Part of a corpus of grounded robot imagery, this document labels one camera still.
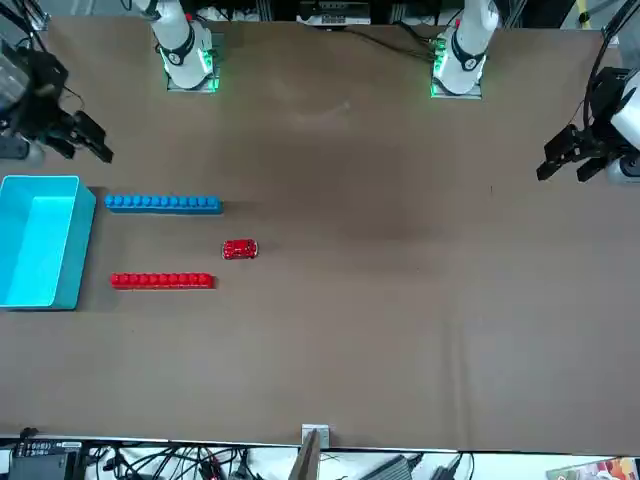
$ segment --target table surface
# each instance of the table surface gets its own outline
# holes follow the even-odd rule
[[[485,98],[461,101],[348,33],[215,28],[205,96],[164,91],[139,19],[52,22],[115,157],[31,173],[216,194],[226,212],[98,208],[77,311],[0,314],[3,431],[296,443],[326,423],[341,446],[640,451],[640,190],[535,177],[597,33],[497,32]],[[260,257],[222,260],[238,237]],[[219,288],[116,292],[113,271],[211,271]]]

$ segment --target cable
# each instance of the cable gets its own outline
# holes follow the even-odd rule
[[[169,480],[173,479],[174,475],[178,472],[178,468],[180,468],[180,465],[182,465],[184,463],[184,460],[180,460],[178,463],[176,463],[176,468],[173,469],[173,472],[171,472],[171,476],[169,476]]]
[[[211,460],[211,458],[216,457],[217,455],[220,455],[221,453],[226,453],[226,452],[231,452],[232,455],[229,459],[225,460],[224,462],[218,462],[220,465],[225,465],[226,463],[229,462],[233,462],[233,460],[235,460],[235,458],[237,457],[237,450],[234,448],[229,448],[226,450],[221,450],[219,451],[217,454],[214,455],[210,455],[210,456],[206,456],[203,459],[199,460],[199,461],[194,461],[195,463],[193,465],[191,465],[189,468],[187,468],[186,470],[184,470],[183,472],[180,473],[180,475],[178,475],[174,480],[180,480],[182,477],[184,477],[187,473],[189,473],[189,471],[193,468],[197,468],[198,466],[200,466],[202,463],[206,462],[207,460]]]
[[[216,12],[218,12],[220,15],[222,15],[223,18],[225,18],[227,20],[227,22],[231,21],[231,18],[229,17],[228,13],[222,13],[222,9],[216,7],[215,5],[213,6],[213,8],[216,10]]]
[[[104,453],[102,453],[102,447],[96,452],[96,480],[100,480],[100,461],[109,453],[110,447],[105,447]]]
[[[185,456],[188,457],[191,455],[191,452],[193,452],[193,447],[191,447],[188,452],[185,452]],[[180,473],[182,477],[184,477],[184,462],[185,460],[183,459],[182,464],[180,465]]]
[[[416,42],[418,42],[419,44],[426,44],[427,46],[430,45],[431,40],[433,40],[438,36],[436,34],[436,35],[431,35],[429,37],[423,37],[418,32],[416,32],[413,28],[411,28],[410,25],[407,25],[402,20],[393,22],[391,25],[397,25],[398,27],[402,28],[405,32],[407,32],[409,35],[411,35]]]
[[[18,42],[15,45],[15,48],[21,47],[22,46],[22,42],[29,42],[27,48],[31,48],[31,37],[23,37],[20,40],[18,40]]]
[[[164,450],[162,450],[161,452],[152,453],[152,454],[147,455],[145,457],[139,458],[138,460],[135,460],[134,462],[132,462],[129,465],[129,469],[127,469],[127,471],[125,472],[125,477],[129,475],[129,471],[131,471],[135,475],[139,475],[138,471],[142,470],[144,467],[149,465],[154,459],[156,459],[156,458],[158,458],[158,457],[160,457],[162,455],[166,456],[167,454],[175,452],[176,450],[177,450],[176,447],[168,447],[168,448],[165,448]],[[138,468],[134,468],[139,463],[142,463],[142,465],[140,465]]]
[[[576,107],[576,111],[573,112],[573,115],[571,115],[571,118],[569,119],[569,121],[567,122],[567,125],[571,124],[571,122],[573,122],[573,119],[576,118],[576,115],[578,114],[578,112],[580,111],[580,107],[584,104],[584,100],[580,100],[580,103],[578,104],[578,106]]]
[[[198,464],[200,464],[200,447],[198,447],[198,452],[196,453],[196,458],[198,459]],[[193,478],[191,480],[196,480],[196,474],[198,473],[198,469],[193,469]]]
[[[22,30],[27,35],[31,35],[29,31],[29,26],[25,23],[20,15],[16,15],[16,13],[7,7],[4,3],[0,2],[0,15],[13,23],[16,27]]]
[[[388,48],[389,50],[392,50],[392,51],[394,51],[396,53],[400,53],[400,54],[403,54],[403,55],[407,55],[409,57],[417,58],[417,59],[422,60],[422,61],[427,62],[427,63],[433,62],[433,60],[434,60],[433,55],[429,55],[428,53],[421,53],[421,52],[417,52],[415,50],[407,50],[407,49],[398,47],[396,45],[392,45],[390,43],[384,42],[384,41],[382,41],[382,40],[380,40],[380,39],[378,39],[376,37],[372,37],[371,35],[368,35],[366,33],[360,32],[358,30],[351,30],[349,28],[345,28],[345,29],[339,30],[339,31],[351,33],[351,34],[356,35],[358,37],[365,38],[365,39],[367,39],[367,40],[369,40],[369,41],[371,41],[371,42],[373,42],[373,43],[375,43],[377,45],[380,45],[382,47]]]
[[[84,98],[82,98],[82,95],[80,95],[79,93],[74,92],[73,90],[71,90],[67,86],[63,86],[62,88],[64,90],[66,90],[67,92],[69,92],[74,97],[76,97],[78,100],[80,100],[80,108],[78,110],[83,111],[84,110]]]
[[[473,452],[469,452],[469,457],[471,458],[471,468],[469,470],[469,476],[467,477],[467,480],[472,480],[473,478],[473,474],[476,473],[476,459],[473,456]]]
[[[455,461],[453,462],[453,465],[451,465],[449,467],[449,471],[451,472],[451,476],[455,476],[456,472],[458,471],[458,467],[460,466],[460,462],[462,461],[462,456],[464,455],[464,453],[460,452],[458,453],[458,458],[455,459]]]
[[[462,13],[462,11],[464,10],[464,7],[459,9],[456,13],[453,14],[453,17],[451,17],[449,19],[449,21],[447,22],[447,24],[445,25],[445,27],[449,27],[451,25],[451,22],[453,22],[455,20],[455,18],[460,15]]]
[[[166,455],[162,459],[162,462],[160,462],[160,466],[158,468],[156,468],[156,471],[153,474],[153,476],[151,477],[151,480],[158,480],[158,478],[160,478],[160,473],[162,473],[162,471],[165,469],[167,464],[171,461],[171,458],[173,458],[173,454],[174,454],[174,452],[171,452],[169,455]]]
[[[415,457],[410,458],[407,462],[409,464],[409,470],[413,472],[416,469],[416,467],[420,465],[420,462],[422,461],[423,457],[424,457],[424,453],[421,452],[417,454]]]
[[[244,451],[242,452],[242,455],[240,455],[240,465],[244,465],[245,470],[249,472],[249,475],[251,476],[251,478],[253,478],[254,480],[257,480],[256,476],[253,474],[253,472],[249,468],[249,449],[248,448],[245,448]]]
[[[591,72],[589,73],[589,80],[587,80],[587,87],[584,93],[584,103],[582,104],[582,122],[584,124],[584,129],[587,130],[589,127],[589,114],[591,109],[591,96],[593,94],[593,84],[595,82],[596,75],[598,70],[600,69],[600,63],[602,62],[602,58],[607,51],[607,47],[611,40],[615,35],[622,30],[622,28],[627,24],[629,19],[638,11],[640,8],[640,4],[636,5],[636,7],[626,16],[627,11],[631,9],[633,3],[637,0],[627,0],[627,2],[618,10],[618,12],[611,19],[611,22],[605,28],[605,36],[602,40],[602,46],[598,51],[598,55],[596,56],[596,60],[593,63],[593,67],[591,68]]]
[[[232,471],[233,471],[233,460],[229,462],[229,471],[227,472],[227,480],[231,478]]]
[[[36,42],[38,42],[38,45],[40,46],[40,49],[43,52],[46,52],[47,48],[44,46],[44,43],[42,42],[40,35],[38,35],[38,33],[31,26],[31,21],[29,20],[29,13],[27,12],[27,7],[24,5],[24,1],[22,1],[22,5],[18,3],[18,1],[19,0],[11,0],[11,2],[13,3],[13,6],[18,11],[18,14],[22,17],[22,19],[26,24],[26,28],[27,28],[26,33],[31,38],[35,38]]]

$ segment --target red building block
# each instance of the red building block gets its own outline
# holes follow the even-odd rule
[[[188,290],[215,288],[210,273],[114,273],[111,286],[116,290]]]

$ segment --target red toy car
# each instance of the red toy car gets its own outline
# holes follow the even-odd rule
[[[222,246],[222,258],[256,258],[258,256],[258,242],[250,238],[243,240],[227,240]]]

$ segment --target blue lego brick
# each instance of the blue lego brick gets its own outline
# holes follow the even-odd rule
[[[158,213],[171,215],[220,215],[222,201],[212,196],[112,195],[104,205],[113,213]]]

